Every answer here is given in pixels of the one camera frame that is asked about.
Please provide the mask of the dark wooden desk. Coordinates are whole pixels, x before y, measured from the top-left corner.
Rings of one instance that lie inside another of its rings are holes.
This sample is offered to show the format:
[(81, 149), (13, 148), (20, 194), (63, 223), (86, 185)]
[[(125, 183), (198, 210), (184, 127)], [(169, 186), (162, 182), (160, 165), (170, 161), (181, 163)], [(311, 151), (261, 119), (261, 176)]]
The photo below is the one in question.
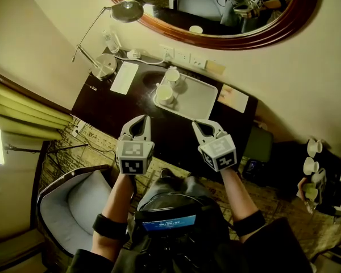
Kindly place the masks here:
[[(157, 66), (130, 62), (137, 64), (139, 68), (126, 95), (110, 90), (110, 79), (114, 80), (115, 75), (103, 81), (90, 75), (72, 107), (72, 115), (118, 138), (126, 122), (146, 114), (151, 117), (154, 157), (198, 176), (220, 182), (219, 174), (203, 161), (197, 150), (199, 144), (191, 120), (159, 108), (153, 103), (156, 83), (161, 81), (170, 64)], [(234, 168), (239, 167), (244, 155), (258, 103), (257, 98), (245, 94), (249, 99), (244, 113), (216, 100), (210, 114), (210, 120), (218, 122), (232, 136), (237, 155)]]

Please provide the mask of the silver desk lamp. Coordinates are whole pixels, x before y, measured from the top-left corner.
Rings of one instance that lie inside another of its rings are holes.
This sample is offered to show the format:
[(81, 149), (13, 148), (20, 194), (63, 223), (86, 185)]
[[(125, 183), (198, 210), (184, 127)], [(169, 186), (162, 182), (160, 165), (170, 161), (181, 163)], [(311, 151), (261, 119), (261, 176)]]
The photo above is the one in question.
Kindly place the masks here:
[(143, 14), (143, 6), (135, 0), (125, 0), (118, 2), (117, 4), (109, 7), (103, 7), (95, 20), (93, 20), (92, 24), (89, 26), (88, 30), (85, 32), (85, 35), (82, 37), (80, 42), (76, 45), (76, 50), (72, 57), (72, 62), (75, 61), (76, 54), (80, 51), (83, 56), (90, 62), (92, 65), (90, 71), (91, 74), (102, 81), (104, 78), (107, 78), (109, 75), (113, 74), (117, 68), (117, 61), (114, 55), (103, 53), (96, 59), (91, 57), (91, 55), (82, 47), (81, 43), (86, 38), (89, 31), (95, 25), (100, 16), (108, 11), (110, 13), (110, 17), (114, 20), (120, 21), (122, 23), (130, 23), (139, 20)]

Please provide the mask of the person's right forearm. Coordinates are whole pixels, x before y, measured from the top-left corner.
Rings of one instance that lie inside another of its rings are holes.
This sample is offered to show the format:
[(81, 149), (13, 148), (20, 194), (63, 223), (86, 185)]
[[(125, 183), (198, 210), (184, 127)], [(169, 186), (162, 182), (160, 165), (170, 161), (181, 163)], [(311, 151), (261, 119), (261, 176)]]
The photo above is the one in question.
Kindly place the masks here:
[(237, 224), (236, 232), (241, 243), (245, 243), (265, 225), (264, 217), (233, 169), (221, 170), (221, 176), (230, 204), (232, 219), (234, 224)]

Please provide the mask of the white cup with saucer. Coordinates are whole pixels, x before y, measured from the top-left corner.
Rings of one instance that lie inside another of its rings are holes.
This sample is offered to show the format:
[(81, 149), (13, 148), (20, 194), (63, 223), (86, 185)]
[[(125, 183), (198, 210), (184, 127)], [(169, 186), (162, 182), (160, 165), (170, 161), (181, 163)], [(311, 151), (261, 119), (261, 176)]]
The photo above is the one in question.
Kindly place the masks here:
[(303, 172), (305, 175), (309, 176), (312, 173), (319, 171), (319, 163), (315, 162), (313, 158), (307, 157), (303, 164)]
[(320, 154), (323, 150), (321, 140), (309, 139), (307, 143), (307, 154), (309, 157), (314, 158), (316, 154)]

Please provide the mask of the black tripod stand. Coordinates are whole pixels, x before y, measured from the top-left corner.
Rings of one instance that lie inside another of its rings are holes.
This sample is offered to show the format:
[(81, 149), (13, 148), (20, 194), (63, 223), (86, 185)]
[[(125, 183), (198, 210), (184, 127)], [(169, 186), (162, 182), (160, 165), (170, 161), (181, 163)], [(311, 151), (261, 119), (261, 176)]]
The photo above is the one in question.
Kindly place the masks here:
[(42, 152), (45, 152), (46, 154), (56, 154), (60, 151), (65, 151), (65, 150), (71, 150), (74, 148), (80, 148), (80, 147), (87, 147), (88, 144), (81, 144), (81, 145), (76, 145), (76, 146), (70, 146), (70, 147), (63, 147), (63, 148), (56, 148), (56, 149), (50, 149), (49, 147), (43, 149), (43, 150), (34, 150), (34, 149), (27, 149), (27, 148), (17, 148), (13, 145), (8, 145), (4, 146), (3, 150), (6, 152), (9, 151), (15, 151), (15, 152), (29, 152), (32, 154), (40, 154)]

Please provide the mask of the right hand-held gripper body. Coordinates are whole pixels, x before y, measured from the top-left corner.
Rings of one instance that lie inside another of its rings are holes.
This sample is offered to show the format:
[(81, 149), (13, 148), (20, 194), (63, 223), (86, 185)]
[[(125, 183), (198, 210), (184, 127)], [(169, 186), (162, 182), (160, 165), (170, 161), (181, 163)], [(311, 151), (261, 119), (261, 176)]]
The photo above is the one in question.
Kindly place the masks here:
[(214, 171), (221, 171), (236, 164), (236, 147), (230, 134), (215, 136), (198, 135), (198, 151), (204, 162)]

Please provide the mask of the white wall socket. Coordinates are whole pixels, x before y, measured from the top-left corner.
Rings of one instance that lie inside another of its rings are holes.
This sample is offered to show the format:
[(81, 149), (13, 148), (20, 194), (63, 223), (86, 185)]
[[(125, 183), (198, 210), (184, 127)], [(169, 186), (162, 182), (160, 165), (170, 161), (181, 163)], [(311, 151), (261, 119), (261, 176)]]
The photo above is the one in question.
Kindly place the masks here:
[(174, 51), (174, 59), (176, 61), (178, 61), (179, 63), (185, 63), (185, 64), (189, 64), (190, 63), (190, 53), (180, 50), (180, 49), (176, 49)]
[(171, 61), (174, 59), (174, 48), (168, 47), (166, 45), (161, 45), (161, 50), (163, 52), (163, 57), (166, 61)]
[(198, 56), (191, 55), (190, 64), (199, 69), (205, 69), (207, 60)]

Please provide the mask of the white notepad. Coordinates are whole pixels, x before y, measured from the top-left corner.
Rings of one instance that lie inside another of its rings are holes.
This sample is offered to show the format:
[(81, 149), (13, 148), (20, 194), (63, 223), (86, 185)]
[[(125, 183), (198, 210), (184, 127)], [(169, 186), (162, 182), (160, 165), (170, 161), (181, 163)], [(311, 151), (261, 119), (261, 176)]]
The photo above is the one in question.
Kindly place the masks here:
[(138, 71), (139, 66), (134, 63), (124, 62), (120, 67), (113, 84), (110, 88), (112, 92), (126, 95)]

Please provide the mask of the chest device with blue screen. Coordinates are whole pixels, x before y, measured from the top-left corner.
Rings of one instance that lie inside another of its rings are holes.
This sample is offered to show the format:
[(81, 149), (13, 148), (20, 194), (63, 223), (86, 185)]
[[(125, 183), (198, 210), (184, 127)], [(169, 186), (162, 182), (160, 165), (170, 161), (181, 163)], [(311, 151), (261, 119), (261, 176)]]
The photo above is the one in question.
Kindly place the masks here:
[(156, 210), (136, 212), (134, 219), (145, 231), (153, 232), (193, 226), (196, 222), (196, 217), (195, 213)]

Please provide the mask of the clear water bottle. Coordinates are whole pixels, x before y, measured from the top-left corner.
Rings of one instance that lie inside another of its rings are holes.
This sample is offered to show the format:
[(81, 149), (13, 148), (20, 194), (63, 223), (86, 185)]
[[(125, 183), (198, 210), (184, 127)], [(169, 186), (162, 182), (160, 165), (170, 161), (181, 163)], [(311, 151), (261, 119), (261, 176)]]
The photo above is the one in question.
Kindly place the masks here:
[(103, 38), (105, 40), (106, 46), (111, 53), (118, 53), (120, 48), (117, 41), (114, 39), (111, 33), (106, 30), (102, 31)]

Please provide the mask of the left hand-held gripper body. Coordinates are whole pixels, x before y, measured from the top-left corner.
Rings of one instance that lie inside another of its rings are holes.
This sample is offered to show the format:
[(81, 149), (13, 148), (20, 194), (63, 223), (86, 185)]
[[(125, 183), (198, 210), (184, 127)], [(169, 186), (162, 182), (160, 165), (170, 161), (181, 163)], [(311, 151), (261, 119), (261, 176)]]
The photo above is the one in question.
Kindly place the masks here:
[(152, 161), (155, 144), (124, 134), (118, 140), (116, 156), (119, 170), (125, 175), (145, 175)]

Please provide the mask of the small wooden tray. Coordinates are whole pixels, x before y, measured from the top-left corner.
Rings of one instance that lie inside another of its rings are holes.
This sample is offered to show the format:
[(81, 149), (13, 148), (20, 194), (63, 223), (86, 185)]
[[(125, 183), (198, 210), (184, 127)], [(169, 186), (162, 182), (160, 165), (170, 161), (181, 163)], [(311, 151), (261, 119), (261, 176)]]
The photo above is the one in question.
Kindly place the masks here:
[(296, 196), (300, 198), (303, 202), (306, 202), (305, 199), (305, 193), (303, 192), (303, 185), (308, 182), (308, 178), (303, 177), (300, 182), (297, 184), (298, 191), (296, 193)]

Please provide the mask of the oval wooden framed mirror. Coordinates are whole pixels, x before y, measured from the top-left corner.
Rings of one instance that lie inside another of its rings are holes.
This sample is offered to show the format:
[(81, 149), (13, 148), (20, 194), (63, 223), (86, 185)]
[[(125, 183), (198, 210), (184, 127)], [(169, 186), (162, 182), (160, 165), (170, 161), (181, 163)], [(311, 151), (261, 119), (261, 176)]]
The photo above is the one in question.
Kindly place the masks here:
[[(115, 3), (124, 0), (112, 0)], [(300, 30), (318, 0), (135, 0), (141, 24), (174, 40), (218, 50), (279, 42)]]

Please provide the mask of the white rectangular tray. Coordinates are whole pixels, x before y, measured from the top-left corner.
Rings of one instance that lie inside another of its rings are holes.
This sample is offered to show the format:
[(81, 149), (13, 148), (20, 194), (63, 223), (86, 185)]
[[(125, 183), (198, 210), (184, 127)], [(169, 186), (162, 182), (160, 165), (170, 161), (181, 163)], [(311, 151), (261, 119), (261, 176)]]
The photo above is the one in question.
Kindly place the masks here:
[[(180, 83), (177, 87), (172, 88), (174, 92), (173, 102), (170, 105), (158, 104), (155, 98), (155, 90), (153, 103), (159, 108), (190, 120), (209, 119), (218, 95), (217, 88), (188, 75), (182, 73), (180, 75)], [(158, 84), (169, 85), (164, 77)]]

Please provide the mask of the person's black clothing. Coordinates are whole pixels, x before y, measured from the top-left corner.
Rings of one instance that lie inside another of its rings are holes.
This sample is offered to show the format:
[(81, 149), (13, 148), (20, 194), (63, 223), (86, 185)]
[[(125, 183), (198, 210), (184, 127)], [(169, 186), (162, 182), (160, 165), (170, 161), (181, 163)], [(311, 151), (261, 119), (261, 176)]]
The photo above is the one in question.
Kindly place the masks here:
[(127, 218), (115, 262), (79, 249), (66, 273), (313, 273), (288, 220), (279, 218), (241, 243), (209, 191), (190, 175), (167, 168), (140, 200), (136, 212), (195, 213), (193, 226), (147, 232)]

